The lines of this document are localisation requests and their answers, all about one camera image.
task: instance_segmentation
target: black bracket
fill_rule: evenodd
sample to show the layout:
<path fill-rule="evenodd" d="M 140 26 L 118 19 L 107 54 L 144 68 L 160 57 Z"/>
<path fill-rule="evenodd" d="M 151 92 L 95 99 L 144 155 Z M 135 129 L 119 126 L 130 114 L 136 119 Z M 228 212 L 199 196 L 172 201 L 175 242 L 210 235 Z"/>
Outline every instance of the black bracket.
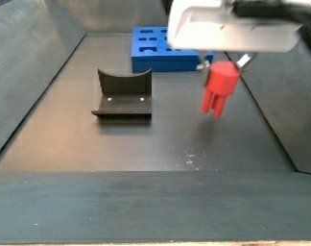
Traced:
<path fill-rule="evenodd" d="M 101 118 L 152 118 L 152 70 L 134 76 L 117 76 L 98 69 L 102 88 Z"/>

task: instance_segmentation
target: red block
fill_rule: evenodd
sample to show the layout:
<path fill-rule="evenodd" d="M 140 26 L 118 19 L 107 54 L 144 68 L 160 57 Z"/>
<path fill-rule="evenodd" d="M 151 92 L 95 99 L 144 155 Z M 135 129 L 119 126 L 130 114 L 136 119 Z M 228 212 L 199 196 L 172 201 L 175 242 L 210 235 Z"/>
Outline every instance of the red block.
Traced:
<path fill-rule="evenodd" d="M 202 112 L 212 108 L 214 116 L 222 117 L 226 97 L 234 94 L 240 72 L 232 61 L 216 61 L 210 70 Z"/>

